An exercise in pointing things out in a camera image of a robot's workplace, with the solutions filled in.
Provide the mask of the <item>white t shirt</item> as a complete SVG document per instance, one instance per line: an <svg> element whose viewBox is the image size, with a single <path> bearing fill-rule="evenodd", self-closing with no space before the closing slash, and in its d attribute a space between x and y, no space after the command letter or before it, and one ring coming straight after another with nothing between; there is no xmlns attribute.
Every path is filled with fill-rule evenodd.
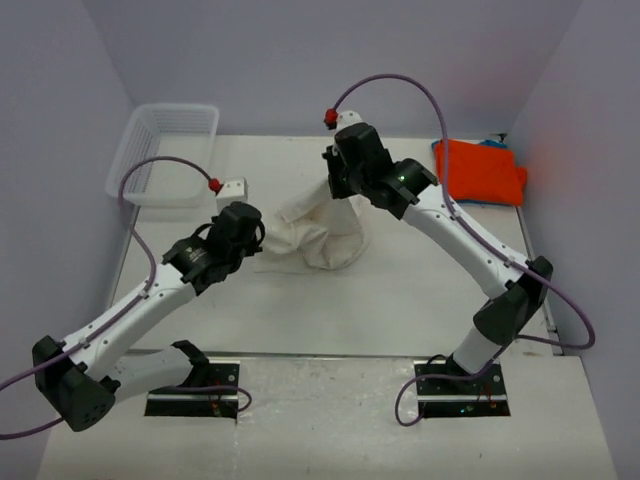
<svg viewBox="0 0 640 480"><path fill-rule="evenodd" d="M371 231L359 197L335 199L322 180L285 203L265 222L256 273L310 274L344 269L366 251Z"/></svg>

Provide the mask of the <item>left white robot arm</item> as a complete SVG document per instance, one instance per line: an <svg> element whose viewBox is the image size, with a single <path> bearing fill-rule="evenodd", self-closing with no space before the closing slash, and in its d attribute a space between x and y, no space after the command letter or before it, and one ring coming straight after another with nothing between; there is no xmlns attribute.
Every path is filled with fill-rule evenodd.
<svg viewBox="0 0 640 480"><path fill-rule="evenodd" d="M219 392L207 382L209 361L181 340L155 353L127 357L130 347L175 310L236 272L261 250L262 215L235 201L178 240L141 285L80 330L32 348L35 385L75 432L99 422L128 398L154 390Z"/></svg>

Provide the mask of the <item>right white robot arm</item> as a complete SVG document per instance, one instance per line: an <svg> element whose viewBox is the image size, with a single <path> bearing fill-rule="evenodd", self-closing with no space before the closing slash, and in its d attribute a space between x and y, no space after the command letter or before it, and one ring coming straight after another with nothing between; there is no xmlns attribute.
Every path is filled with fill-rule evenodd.
<svg viewBox="0 0 640 480"><path fill-rule="evenodd" d="M462 209L450 210L436 176L414 159L392 160L377 130L354 112L330 122L334 143L323 153L335 199L361 195L425 234L476 281L487 297L473 326L448 358L446 380L467 393L543 304L551 263L529 260Z"/></svg>

